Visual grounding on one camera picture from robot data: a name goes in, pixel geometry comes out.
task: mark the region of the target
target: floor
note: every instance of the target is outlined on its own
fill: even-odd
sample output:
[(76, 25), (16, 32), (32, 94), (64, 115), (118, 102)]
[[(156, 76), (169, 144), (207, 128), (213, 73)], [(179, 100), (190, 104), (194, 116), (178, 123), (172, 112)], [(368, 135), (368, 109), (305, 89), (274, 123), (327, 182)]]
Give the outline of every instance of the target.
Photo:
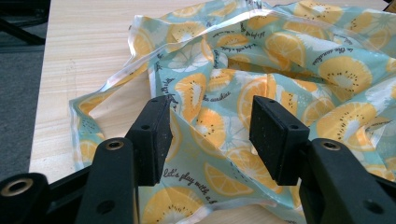
[[(24, 29), (45, 37), (47, 24)], [(43, 56), (44, 46), (0, 32), (0, 181), (29, 171)]]

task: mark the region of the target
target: wooden table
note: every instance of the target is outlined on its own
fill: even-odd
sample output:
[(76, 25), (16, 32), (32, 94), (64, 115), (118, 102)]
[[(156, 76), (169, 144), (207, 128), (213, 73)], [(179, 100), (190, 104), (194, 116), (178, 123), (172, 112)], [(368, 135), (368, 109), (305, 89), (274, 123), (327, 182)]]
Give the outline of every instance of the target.
[[(78, 96), (98, 90), (108, 77), (118, 72), (129, 59), (128, 27), (134, 15), (160, 17), (178, 8), (194, 5), (204, 0), (52, 0), (45, 48), (41, 86), (35, 121), (35, 135), (30, 172), (56, 181), (74, 172), (68, 102)], [(268, 0), (270, 5), (287, 4), (290, 0)], [(387, 5), (381, 0), (320, 0), (338, 6), (362, 6), (382, 10)], [(128, 88), (111, 96), (112, 101), (130, 102), (126, 116), (117, 106), (106, 106), (93, 116), (107, 138), (124, 136), (140, 109), (149, 99), (146, 77), (128, 83)], [(257, 206), (245, 208), (244, 216), (224, 216), (222, 212), (212, 217), (241, 221), (248, 217), (251, 223), (263, 218), (275, 223), (273, 217)]]

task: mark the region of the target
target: printed plastic bag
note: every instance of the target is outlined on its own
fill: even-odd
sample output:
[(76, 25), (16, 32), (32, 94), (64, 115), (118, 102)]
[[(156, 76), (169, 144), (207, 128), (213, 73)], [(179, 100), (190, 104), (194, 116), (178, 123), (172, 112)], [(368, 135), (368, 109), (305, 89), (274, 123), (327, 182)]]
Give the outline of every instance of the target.
[(278, 186), (248, 140), (252, 97), (277, 100), (310, 139), (339, 141), (394, 181), (395, 34), (394, 14), (312, 1), (213, 1), (136, 17), (132, 59), (70, 103), (76, 166), (104, 139), (90, 111), (148, 70), (151, 96), (173, 96), (174, 138), (161, 183), (139, 189), (143, 223), (192, 223), (251, 203), (305, 223), (298, 188)]

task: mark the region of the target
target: lemon slice print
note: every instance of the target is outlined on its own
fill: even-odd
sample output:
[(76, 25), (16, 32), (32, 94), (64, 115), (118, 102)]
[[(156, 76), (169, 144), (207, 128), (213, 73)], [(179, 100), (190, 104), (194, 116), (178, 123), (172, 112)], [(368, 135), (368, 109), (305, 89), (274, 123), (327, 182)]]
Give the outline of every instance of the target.
[(204, 152), (218, 158), (224, 157), (218, 149), (226, 137), (224, 120), (219, 113), (203, 107), (194, 128), (191, 128), (191, 135)]
[(282, 55), (273, 53), (271, 50), (264, 50), (265, 53), (268, 55), (270, 61), (276, 64), (280, 71), (289, 71), (290, 70), (290, 60), (283, 57)]
[(198, 36), (205, 27), (196, 21), (171, 24), (166, 36), (167, 43), (180, 43)]
[(335, 106), (332, 103), (332, 100), (327, 97), (320, 97), (309, 104), (305, 109), (302, 117), (302, 123), (306, 126), (310, 126), (313, 122), (317, 121), (334, 108)]
[(238, 46), (244, 46), (248, 42), (249, 40), (245, 35), (240, 35), (240, 34), (224, 35), (221, 38), (219, 38), (217, 47), (238, 47)]
[(341, 102), (370, 87), (373, 79), (363, 62), (348, 56), (325, 61), (319, 66), (318, 73), (331, 84), (329, 88)]
[(205, 178), (210, 187), (224, 196), (240, 196), (253, 192), (253, 189), (218, 170), (208, 162), (204, 165)]
[(294, 15), (314, 21), (336, 23), (343, 15), (343, 9), (313, 1), (301, 1), (294, 9)]
[(250, 71), (250, 59), (245, 54), (235, 54), (228, 58), (228, 67), (233, 70)]
[(273, 53), (290, 59), (292, 62), (304, 67), (305, 47), (302, 40), (295, 35), (273, 33), (265, 41), (265, 47)]
[(213, 56), (213, 52), (212, 49), (210, 48), (210, 46), (207, 44), (207, 42), (205, 41), (205, 39), (202, 39), (201, 41), (201, 52), (204, 55), (204, 57), (210, 61), (210, 62), (214, 62), (214, 56)]
[(396, 72), (396, 59), (389, 58), (387, 63), (387, 71), (388, 72)]
[(257, 180), (277, 194), (282, 191), (282, 187), (278, 186), (270, 176), (262, 159), (258, 155), (253, 155), (249, 149), (235, 148), (227, 153), (227, 157), (250, 178)]
[(370, 26), (373, 20), (372, 14), (368, 11), (361, 13), (357, 18), (346, 24), (346, 28), (355, 33), (360, 33), (362, 30)]
[(241, 90), (237, 100), (238, 118), (242, 121), (245, 128), (250, 127), (251, 106), (253, 96), (260, 95), (271, 99), (275, 99), (276, 82), (272, 75), (268, 74), (265, 77), (259, 77), (250, 81)]
[(368, 103), (340, 105), (318, 120), (318, 136), (341, 142), (350, 149), (371, 150), (372, 145), (366, 139), (365, 131), (360, 133), (358, 130), (375, 118), (375, 115), (375, 108)]
[(219, 9), (217, 11), (214, 11), (209, 14), (209, 16), (218, 16), (218, 17), (224, 17), (227, 14), (230, 14), (233, 12), (236, 8), (236, 1), (232, 1), (230, 4), (226, 5), (222, 9)]
[(207, 89), (209, 91), (219, 91), (228, 86), (233, 80), (235, 70), (233, 69), (219, 69), (214, 70), (210, 76), (209, 85)]
[(326, 38), (324, 31), (320, 27), (302, 22), (287, 21), (283, 25), (283, 29), (296, 31), (306, 35), (312, 35), (319, 39)]
[(177, 223), (191, 216), (204, 203), (194, 191), (183, 187), (161, 189), (143, 210), (142, 223)]
[(154, 49), (149, 36), (143, 29), (139, 29), (137, 33), (134, 34), (133, 46), (136, 59), (151, 53)]
[(173, 138), (165, 161), (170, 161), (176, 156), (180, 147), (181, 139), (183, 139), (183, 133), (178, 126), (176, 114), (173, 110), (170, 110), (170, 126)]
[(93, 161), (97, 144), (91, 140), (84, 139), (79, 143), (82, 161)]
[(195, 16), (201, 10), (201, 8), (203, 8), (204, 6), (205, 6), (205, 3), (198, 4), (198, 5), (195, 5), (192, 7), (185, 7), (185, 8), (173, 11), (172, 14), (176, 17), (188, 18), (188, 17)]
[(385, 178), (390, 181), (395, 180), (395, 176), (392, 171), (388, 170), (385, 165), (364, 165), (364, 168), (366, 168), (367, 172), (373, 175), (380, 176), (382, 178)]
[(318, 86), (315, 82), (303, 81), (300, 79), (294, 79), (293, 81), (297, 84), (297, 86), (303, 88), (306, 91), (313, 92), (318, 90)]
[(84, 100), (78, 108), (82, 111), (82, 113), (88, 115), (97, 105), (101, 104), (111, 93), (100, 93), (98, 95), (94, 95), (91, 98)]
[(385, 163), (388, 169), (396, 171), (396, 157), (390, 157), (385, 159)]
[(183, 118), (192, 122), (201, 109), (201, 103), (206, 89), (206, 77), (202, 73), (196, 73), (182, 78), (175, 86), (175, 90), (181, 97), (181, 114)]
[(297, 115), (298, 109), (298, 95), (289, 91), (283, 90), (280, 96), (280, 103), (287, 109), (292, 115)]
[(261, 29), (262, 27), (268, 25), (269, 23), (273, 21), (279, 20), (278, 17), (275, 16), (256, 16), (253, 18), (250, 18), (247, 21), (247, 27), (252, 29), (252, 30), (258, 30)]
[(301, 206), (301, 199), (299, 194), (300, 186), (290, 186), (290, 194), (291, 198), (293, 199), (293, 206), (294, 208), (298, 208)]

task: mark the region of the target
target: black plastic part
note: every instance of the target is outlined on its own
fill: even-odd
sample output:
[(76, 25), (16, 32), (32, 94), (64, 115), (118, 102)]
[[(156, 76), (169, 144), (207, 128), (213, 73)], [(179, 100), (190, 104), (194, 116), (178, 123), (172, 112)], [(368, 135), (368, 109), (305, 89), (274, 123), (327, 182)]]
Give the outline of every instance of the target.
[(325, 202), (320, 223), (396, 223), (396, 204), (347, 147), (322, 138), (311, 143), (307, 159)]
[(253, 97), (250, 142), (279, 186), (297, 184), (299, 149), (308, 135), (309, 129), (277, 101)]
[(85, 167), (49, 185), (51, 204), (44, 223), (74, 223), (90, 170)]
[(324, 211), (324, 199), (320, 190), (313, 190), (302, 183), (299, 190), (306, 223), (320, 223)]
[(0, 183), (0, 223), (41, 223), (49, 205), (44, 175), (14, 175)]
[(76, 223), (138, 223), (131, 141), (112, 138), (96, 149)]
[(134, 143), (137, 182), (139, 186), (154, 186), (163, 173), (163, 165), (172, 142), (169, 124), (170, 96), (148, 101), (125, 138)]

